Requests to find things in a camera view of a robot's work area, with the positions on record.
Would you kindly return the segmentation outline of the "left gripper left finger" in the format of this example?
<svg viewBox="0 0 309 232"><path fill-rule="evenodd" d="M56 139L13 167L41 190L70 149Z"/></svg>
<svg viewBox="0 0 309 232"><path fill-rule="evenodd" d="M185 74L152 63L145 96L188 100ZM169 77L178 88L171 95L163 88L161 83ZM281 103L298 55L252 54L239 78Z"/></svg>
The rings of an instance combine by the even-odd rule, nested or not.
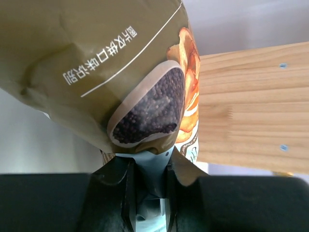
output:
<svg viewBox="0 0 309 232"><path fill-rule="evenodd" d="M134 231L134 160L113 158L94 173L2 174L3 232Z"/></svg>

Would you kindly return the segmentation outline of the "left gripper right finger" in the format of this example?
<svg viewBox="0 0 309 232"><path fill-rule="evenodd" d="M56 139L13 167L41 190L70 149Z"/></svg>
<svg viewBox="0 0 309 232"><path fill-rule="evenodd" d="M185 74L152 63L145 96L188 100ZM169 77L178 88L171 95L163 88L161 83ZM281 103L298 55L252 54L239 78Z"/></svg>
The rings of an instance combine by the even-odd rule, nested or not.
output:
<svg viewBox="0 0 309 232"><path fill-rule="evenodd" d="M306 232L309 186L282 176L213 176L170 162L168 231Z"/></svg>

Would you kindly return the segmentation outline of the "light blue cassava chips bag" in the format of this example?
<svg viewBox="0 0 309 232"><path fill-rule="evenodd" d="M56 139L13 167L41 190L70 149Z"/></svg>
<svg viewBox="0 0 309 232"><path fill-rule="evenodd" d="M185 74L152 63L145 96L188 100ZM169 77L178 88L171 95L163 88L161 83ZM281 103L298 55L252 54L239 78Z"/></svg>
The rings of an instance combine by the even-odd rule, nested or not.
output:
<svg viewBox="0 0 309 232"><path fill-rule="evenodd" d="M168 231L167 166L198 154L200 57L181 0L3 0L0 88L134 160L134 231Z"/></svg>

